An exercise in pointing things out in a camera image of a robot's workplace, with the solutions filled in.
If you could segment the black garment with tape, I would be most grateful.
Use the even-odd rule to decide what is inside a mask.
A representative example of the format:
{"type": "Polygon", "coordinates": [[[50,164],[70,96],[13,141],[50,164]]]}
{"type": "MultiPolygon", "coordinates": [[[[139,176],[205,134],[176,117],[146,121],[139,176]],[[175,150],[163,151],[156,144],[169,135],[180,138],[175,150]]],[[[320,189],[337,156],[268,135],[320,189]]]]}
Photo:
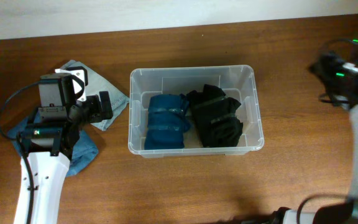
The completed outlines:
{"type": "Polygon", "coordinates": [[[236,116],[241,103],[223,90],[205,84],[203,91],[187,95],[190,111],[203,147],[236,147],[243,123],[236,116]]]}

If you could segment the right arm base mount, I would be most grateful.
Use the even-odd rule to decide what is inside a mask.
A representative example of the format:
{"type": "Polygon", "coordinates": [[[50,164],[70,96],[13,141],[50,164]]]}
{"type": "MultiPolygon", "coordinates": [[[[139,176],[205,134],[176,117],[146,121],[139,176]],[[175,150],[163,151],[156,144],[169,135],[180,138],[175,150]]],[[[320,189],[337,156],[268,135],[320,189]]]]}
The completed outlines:
{"type": "Polygon", "coordinates": [[[253,218],[241,220],[240,224],[282,224],[285,213],[289,210],[287,207],[280,207],[270,215],[257,215],[253,218]]]}

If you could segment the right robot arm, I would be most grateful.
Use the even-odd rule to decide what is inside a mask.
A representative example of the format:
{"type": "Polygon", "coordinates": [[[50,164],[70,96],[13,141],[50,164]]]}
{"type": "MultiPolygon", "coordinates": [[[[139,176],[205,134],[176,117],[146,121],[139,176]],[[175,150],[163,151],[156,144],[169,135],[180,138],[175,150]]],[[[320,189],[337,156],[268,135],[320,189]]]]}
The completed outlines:
{"type": "Polygon", "coordinates": [[[326,42],[317,61],[308,70],[324,85],[320,102],[340,106],[349,112],[354,152],[352,181],[348,194],[316,194],[300,203],[296,210],[280,208],[272,214],[272,223],[358,223],[358,39],[353,61],[348,62],[328,48],[326,42]]]}

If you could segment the teal garment with tape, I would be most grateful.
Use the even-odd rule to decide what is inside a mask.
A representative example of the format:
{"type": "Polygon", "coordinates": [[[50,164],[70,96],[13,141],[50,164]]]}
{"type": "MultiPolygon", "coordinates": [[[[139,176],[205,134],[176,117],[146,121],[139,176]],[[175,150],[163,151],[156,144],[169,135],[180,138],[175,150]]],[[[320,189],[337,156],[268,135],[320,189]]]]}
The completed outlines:
{"type": "Polygon", "coordinates": [[[183,149],[184,134],[191,128],[186,119],[189,106],[183,94],[151,97],[144,149],[183,149]]]}

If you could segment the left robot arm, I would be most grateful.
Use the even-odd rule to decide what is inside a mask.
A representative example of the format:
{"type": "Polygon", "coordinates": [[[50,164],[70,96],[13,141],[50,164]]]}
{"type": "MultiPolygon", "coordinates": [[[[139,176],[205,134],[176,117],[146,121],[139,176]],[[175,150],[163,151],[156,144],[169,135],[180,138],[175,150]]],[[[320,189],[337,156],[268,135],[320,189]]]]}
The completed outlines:
{"type": "Polygon", "coordinates": [[[41,105],[16,135],[21,187],[15,223],[56,223],[63,183],[83,126],[113,116],[107,91],[84,96],[86,83],[70,73],[44,75],[41,105]]]}

